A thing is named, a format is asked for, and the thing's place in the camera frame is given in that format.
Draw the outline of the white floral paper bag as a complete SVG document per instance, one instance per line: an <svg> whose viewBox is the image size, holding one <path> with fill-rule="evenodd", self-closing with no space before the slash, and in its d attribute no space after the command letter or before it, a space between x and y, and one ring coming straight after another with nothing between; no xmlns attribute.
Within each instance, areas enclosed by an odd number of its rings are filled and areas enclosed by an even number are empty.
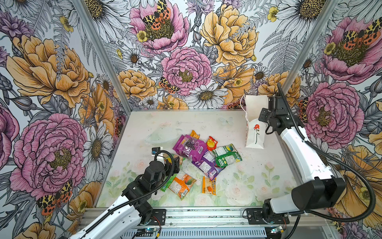
<svg viewBox="0 0 382 239"><path fill-rule="evenodd" d="M264 95L243 95L240 100L240 106L245 112L247 123L246 147L264 149L267 124L260 121L260 114L263 108L268 108L268 97Z"/></svg>

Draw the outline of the large orange snack bag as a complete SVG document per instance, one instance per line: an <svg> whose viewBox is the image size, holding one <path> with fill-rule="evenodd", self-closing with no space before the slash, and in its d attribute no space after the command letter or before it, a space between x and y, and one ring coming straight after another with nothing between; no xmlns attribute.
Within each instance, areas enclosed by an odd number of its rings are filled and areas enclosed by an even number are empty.
<svg viewBox="0 0 382 239"><path fill-rule="evenodd" d="M196 183L196 179L185 173L184 171L180 171L172 183L169 186L169 189L178 195L178 197L183 200L186 195L190 192L193 185Z"/></svg>

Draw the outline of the magenta snack bag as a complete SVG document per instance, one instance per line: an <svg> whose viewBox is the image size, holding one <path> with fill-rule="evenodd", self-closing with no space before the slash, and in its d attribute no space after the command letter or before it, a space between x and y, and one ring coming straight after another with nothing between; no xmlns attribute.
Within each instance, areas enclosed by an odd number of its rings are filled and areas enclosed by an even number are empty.
<svg viewBox="0 0 382 239"><path fill-rule="evenodd" d="M204 141L191 137L190 135L181 135L174 145L173 150L177 155L198 163L208 149Z"/></svg>

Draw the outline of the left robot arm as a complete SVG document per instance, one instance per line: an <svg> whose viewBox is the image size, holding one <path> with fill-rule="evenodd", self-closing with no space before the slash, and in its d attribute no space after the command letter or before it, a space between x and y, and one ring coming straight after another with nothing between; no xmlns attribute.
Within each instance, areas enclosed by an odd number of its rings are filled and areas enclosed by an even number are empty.
<svg viewBox="0 0 382 239"><path fill-rule="evenodd" d="M153 214L148 203L180 171L180 157L160 150L140 174L130 182L112 205L72 239L119 239L129 229L147 224Z"/></svg>

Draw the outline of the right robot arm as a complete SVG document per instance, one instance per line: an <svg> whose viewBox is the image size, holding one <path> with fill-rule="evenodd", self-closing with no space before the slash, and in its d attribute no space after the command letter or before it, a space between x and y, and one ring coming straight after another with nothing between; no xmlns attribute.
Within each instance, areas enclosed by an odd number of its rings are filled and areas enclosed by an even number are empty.
<svg viewBox="0 0 382 239"><path fill-rule="evenodd" d="M297 168L301 184L290 194L267 199L262 209L263 220L272 223L276 216L333 207L345 190L345 181L337 178L319 154L308 143L301 120L293 115L281 96L268 98L259 120L277 133L291 154L291 165Z"/></svg>

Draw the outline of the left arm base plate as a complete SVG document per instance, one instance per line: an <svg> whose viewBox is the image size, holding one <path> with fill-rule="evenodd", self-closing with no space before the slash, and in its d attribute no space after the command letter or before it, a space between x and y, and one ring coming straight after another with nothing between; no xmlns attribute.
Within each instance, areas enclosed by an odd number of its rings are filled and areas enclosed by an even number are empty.
<svg viewBox="0 0 382 239"><path fill-rule="evenodd" d="M144 215L141 224L144 226L164 226L166 213L166 209L152 209Z"/></svg>

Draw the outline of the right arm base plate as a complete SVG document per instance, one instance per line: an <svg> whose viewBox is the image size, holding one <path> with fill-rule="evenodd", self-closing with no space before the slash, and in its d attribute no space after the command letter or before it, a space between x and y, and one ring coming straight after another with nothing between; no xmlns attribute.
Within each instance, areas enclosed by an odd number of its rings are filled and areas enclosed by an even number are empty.
<svg viewBox="0 0 382 239"><path fill-rule="evenodd" d="M247 219L250 225L288 225L289 219L287 215L275 214L264 219L260 208L247 208L243 212L243 217Z"/></svg>

